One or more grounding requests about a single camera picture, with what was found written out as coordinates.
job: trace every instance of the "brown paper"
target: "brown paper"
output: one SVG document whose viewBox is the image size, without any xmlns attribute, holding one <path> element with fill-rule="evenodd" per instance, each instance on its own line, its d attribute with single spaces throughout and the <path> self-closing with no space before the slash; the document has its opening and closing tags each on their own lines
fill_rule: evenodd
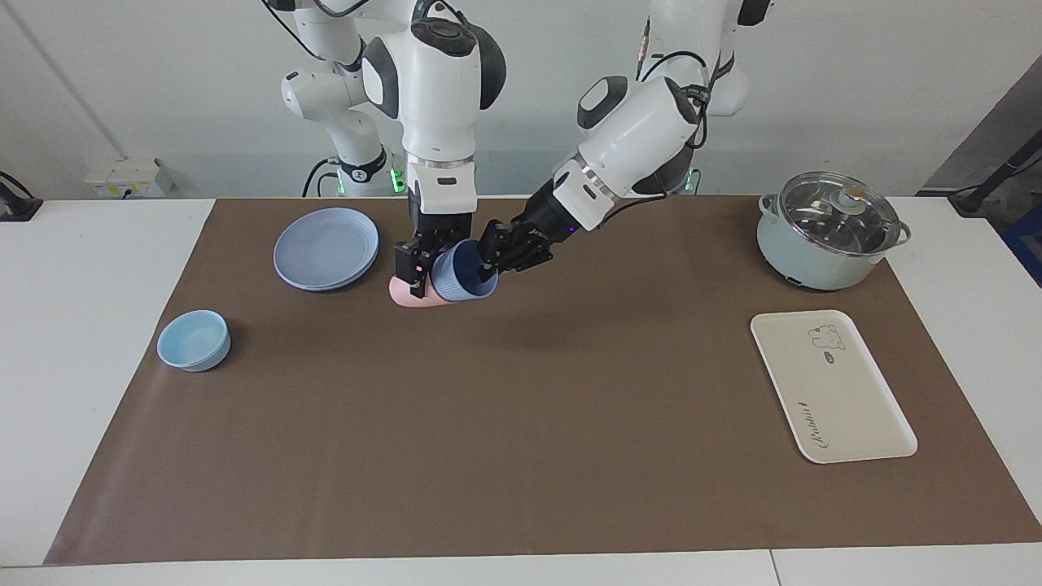
<svg viewBox="0 0 1042 586">
<path fill-rule="evenodd" d="M 369 214 L 380 254 L 295 290 L 272 247 L 330 205 Z M 520 209 L 483 201 L 474 225 Z M 405 310 L 403 201 L 218 201 L 157 331 L 213 309 L 231 353 L 201 374 L 146 353 L 47 563 L 1042 540 L 890 267 L 796 289 L 758 219 L 741 197 L 636 207 L 489 299 Z M 816 309 L 853 318 L 915 456 L 800 456 L 749 320 Z"/>
</svg>

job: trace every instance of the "wall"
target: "wall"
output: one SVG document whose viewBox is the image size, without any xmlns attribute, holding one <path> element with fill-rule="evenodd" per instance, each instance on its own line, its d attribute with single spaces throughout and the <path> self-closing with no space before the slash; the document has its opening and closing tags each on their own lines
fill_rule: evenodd
<svg viewBox="0 0 1042 586">
<path fill-rule="evenodd" d="M 530 192 L 578 139 L 576 99 L 601 75 L 632 71 L 646 4 L 457 5 L 510 65 L 478 127 L 479 190 Z M 158 156 L 184 196 L 292 195 L 331 151 L 280 102 L 280 76 L 311 64 L 259 0 L 0 7 L 53 62 L 27 51 L 0 10 L 0 166 L 42 195 L 82 195 L 84 157 L 114 151 Z M 710 122 L 703 192 L 769 192 L 825 168 L 913 194 L 1042 52 L 1040 18 L 1037 0 L 779 1 L 740 31 L 753 91 L 737 117 Z M 389 143 L 400 136 L 380 127 Z"/>
<path fill-rule="evenodd" d="M 987 117 L 934 173 L 931 189 L 977 185 L 1042 129 L 1042 57 L 995 104 Z M 1025 189 L 1042 191 L 1042 165 L 1016 177 Z"/>
</svg>

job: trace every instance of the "table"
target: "table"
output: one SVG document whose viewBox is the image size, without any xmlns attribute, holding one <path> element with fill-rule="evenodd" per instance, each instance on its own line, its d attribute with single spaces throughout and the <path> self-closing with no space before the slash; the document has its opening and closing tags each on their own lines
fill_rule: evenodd
<svg viewBox="0 0 1042 586">
<path fill-rule="evenodd" d="M 890 255 L 913 306 L 1035 512 L 1042 511 L 1042 290 L 984 220 L 894 199 Z M 49 202 L 0 226 L 0 564 L 41 563 L 133 375 L 212 200 Z M 1037 584 L 1042 544 L 626 556 L 193 562 L 7 568 L 36 583 Z"/>
</svg>

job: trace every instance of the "plate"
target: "plate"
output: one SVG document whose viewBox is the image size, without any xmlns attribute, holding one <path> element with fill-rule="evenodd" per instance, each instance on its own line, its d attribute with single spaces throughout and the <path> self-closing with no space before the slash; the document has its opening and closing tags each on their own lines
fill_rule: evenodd
<svg viewBox="0 0 1042 586">
<path fill-rule="evenodd" d="M 304 291 L 331 291 L 369 270 L 379 233 L 368 216 L 348 207 L 312 212 L 290 224 L 275 243 L 275 272 Z"/>
<path fill-rule="evenodd" d="M 762 314 L 752 319 L 752 336 L 808 460 L 834 464 L 916 453 L 915 433 L 849 316 L 835 310 Z"/>
</svg>

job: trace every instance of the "power outlet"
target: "power outlet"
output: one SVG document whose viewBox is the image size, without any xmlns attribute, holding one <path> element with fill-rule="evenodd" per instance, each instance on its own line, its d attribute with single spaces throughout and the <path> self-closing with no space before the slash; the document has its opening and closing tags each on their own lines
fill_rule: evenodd
<svg viewBox="0 0 1042 586">
<path fill-rule="evenodd" d="M 83 182 L 95 197 L 156 198 L 167 197 L 175 186 L 158 160 L 126 158 L 93 166 Z"/>
</svg>

